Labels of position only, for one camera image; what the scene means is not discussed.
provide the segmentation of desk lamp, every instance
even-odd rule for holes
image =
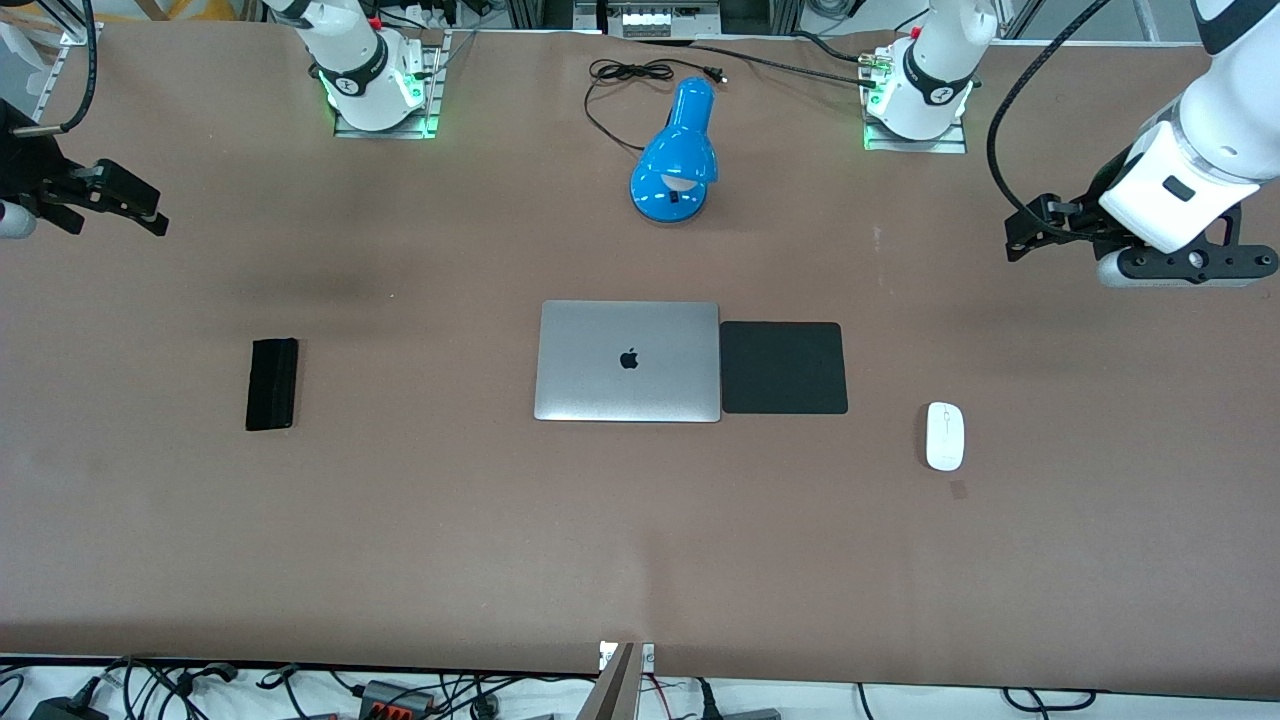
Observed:
[[[707,186],[719,177],[716,149],[707,137],[716,91],[691,77],[676,86],[676,99],[662,129],[644,149],[631,173],[631,201],[646,218],[678,223],[703,209]]]

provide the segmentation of white wireless mouse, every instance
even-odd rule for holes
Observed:
[[[931,402],[924,427],[924,459],[934,470],[950,473],[964,460],[964,415],[948,402]]]

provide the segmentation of power cord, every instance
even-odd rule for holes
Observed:
[[[1016,700],[1014,700],[1011,691],[1015,689],[1032,696],[1032,700],[1036,701],[1036,705],[1023,705]],[[1087,697],[1083,701],[1076,702],[1075,705],[1044,705],[1044,701],[1041,700],[1039,694],[1032,688],[1000,688],[1000,694],[1001,697],[1005,698],[1005,702],[1007,702],[1010,706],[1023,712],[1030,715],[1038,714],[1041,716],[1041,720],[1050,720],[1048,716],[1050,712],[1075,712],[1078,710],[1084,710],[1085,707],[1089,707],[1091,705],[1093,705],[1094,701],[1098,700],[1097,691],[1083,691],[1083,692],[1085,693]]]
[[[809,69],[809,68],[801,68],[799,65],[788,65],[786,63],[780,63],[777,60],[769,60],[768,58],[756,58],[755,55],[748,55],[745,53],[739,53],[736,50],[726,50],[723,47],[712,47],[710,45],[687,45],[686,47],[689,47],[690,50],[703,50],[703,51],[707,51],[707,53],[718,53],[721,55],[728,55],[730,58],[737,58],[739,60],[746,60],[748,63],[755,63],[755,64],[759,64],[759,65],[765,65],[765,67],[769,67],[769,68],[776,68],[776,69],[780,69],[780,70],[786,70],[788,73],[795,73],[795,74],[799,74],[799,76],[806,76],[806,77],[813,77],[813,78],[819,78],[819,79],[829,79],[829,81],[835,81],[835,82],[844,82],[844,83],[849,83],[849,85],[856,85],[859,87],[869,87],[869,88],[874,88],[876,87],[876,83],[873,81],[869,81],[869,79],[847,77],[847,76],[837,76],[835,73],[824,73],[822,70],[814,70],[814,69]]]
[[[365,685],[361,685],[361,684],[348,685],[333,670],[329,670],[329,676],[333,678],[333,682],[338,683],[339,685],[343,687],[343,689],[346,689],[348,693],[351,693],[352,697],[364,697],[365,696]]]
[[[814,45],[818,46],[819,50],[822,50],[823,53],[831,55],[832,58],[835,58],[837,60],[845,60],[846,63],[854,63],[855,65],[860,65],[861,64],[861,59],[858,55],[849,55],[847,53],[841,53],[840,50],[836,50],[831,45],[827,45],[827,41],[823,40],[820,36],[814,35],[812,32],[797,29],[797,31],[795,31],[795,32],[791,33],[791,37],[803,37],[803,38],[813,42]]]
[[[876,720],[876,716],[872,715],[872,706],[867,705],[867,689],[863,688],[861,683],[855,684],[858,685],[858,701],[863,705],[863,715],[867,716],[867,720]]]
[[[1066,42],[1069,37],[1075,35],[1075,31],[1080,29],[1080,26],[1089,22],[1089,18],[1096,15],[1098,10],[1106,6],[1106,4],[1110,1],[1111,0],[1093,0],[1093,3],[1091,3],[1089,6],[1084,9],[1084,12],[1076,15],[1076,18],[1071,20],[1071,23],[1062,29],[1062,32],[1057,33],[1057,37],[1055,37],[1044,47],[1044,50],[1041,51],[1041,54],[1036,58],[1036,60],[1033,60],[1032,64],[1028,65],[1025,70],[1023,70],[1023,74],[1021,77],[1018,78],[1018,82],[1015,82],[1014,86],[1009,88],[1009,95],[1005,96],[1005,100],[1000,104],[1000,108],[996,108],[996,114],[992,115],[991,118],[991,128],[987,131],[987,167],[991,169],[991,178],[996,181],[996,187],[1000,188],[1000,192],[1001,195],[1005,196],[1005,200],[1009,200],[1010,205],[1012,205],[1019,213],[1030,219],[1032,224],[1034,224],[1037,229],[1039,229],[1041,232],[1070,240],[1092,241],[1096,240],[1098,236],[1094,233],[1066,231],[1060,227],[1051,225],[1050,223],[1046,223],[1043,219],[1036,215],[1036,213],[1032,213],[1030,208],[1028,208],[1021,200],[1019,200],[1018,196],[1014,195],[1014,191],[1009,188],[1009,183],[1005,182],[1004,173],[1000,172],[1000,161],[996,159],[996,136],[1000,133],[1000,124],[1005,120],[1005,114],[1009,113],[1009,109],[1014,105],[1014,100],[1018,99],[1018,95],[1023,91],[1024,87],[1027,87],[1027,83],[1030,82],[1032,77],[1034,77],[1036,73],[1039,72],[1039,69],[1044,65],[1044,63],[1047,63],[1048,59],[1053,56],[1053,53],[1057,53],[1057,49],[1061,47],[1062,44]]]
[[[9,712],[9,708],[13,707],[14,702],[17,702],[18,693],[22,692],[22,687],[27,684],[27,680],[20,674],[8,675],[0,679],[0,688],[8,685],[9,683],[17,683],[17,685],[14,685],[13,694],[9,696],[9,700],[6,700],[3,706],[0,706],[0,717],[4,717],[4,714]]]
[[[672,65],[692,68],[716,83],[728,82],[728,78],[724,77],[724,70],[719,68],[698,65],[676,58],[659,58],[643,65],[632,65],[630,63],[620,63],[609,58],[600,58],[598,60],[593,60],[586,70],[591,76],[591,85],[588,86],[586,95],[582,96],[582,113],[586,114],[586,119],[595,126],[595,129],[603,132],[605,137],[613,142],[617,142],[620,146],[628,150],[644,151],[644,145],[635,145],[634,142],[622,140],[621,137],[613,135],[609,128],[604,127],[600,120],[595,119],[590,108],[591,94],[595,92],[595,88],[602,85],[609,87],[630,82],[632,79],[655,79],[667,82],[676,77],[676,70]]]
[[[703,687],[703,720],[724,720],[719,708],[716,707],[716,693],[712,691],[712,684],[707,682],[707,678],[695,679]]]
[[[920,10],[919,13],[911,15],[910,18],[906,18],[905,20],[897,23],[897,27],[893,28],[893,32],[902,32],[904,27],[906,27],[906,26],[914,23],[915,20],[923,18],[928,12],[929,12],[929,9],[925,8],[925,9]]]
[[[72,115],[72,119],[59,126],[15,128],[13,131],[14,137],[67,135],[76,126],[81,124],[81,120],[88,114],[88,106],[93,102],[93,92],[97,90],[97,23],[93,20],[92,0],[81,0],[81,8],[84,12],[84,51],[88,54],[88,69],[84,76],[84,94],[81,96],[81,104],[76,109],[76,114]]]

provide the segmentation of silver laptop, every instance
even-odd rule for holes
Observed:
[[[719,420],[714,302],[548,300],[538,341],[539,420]]]

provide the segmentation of mouse pad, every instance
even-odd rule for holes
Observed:
[[[845,350],[836,323],[721,323],[726,413],[849,413]]]

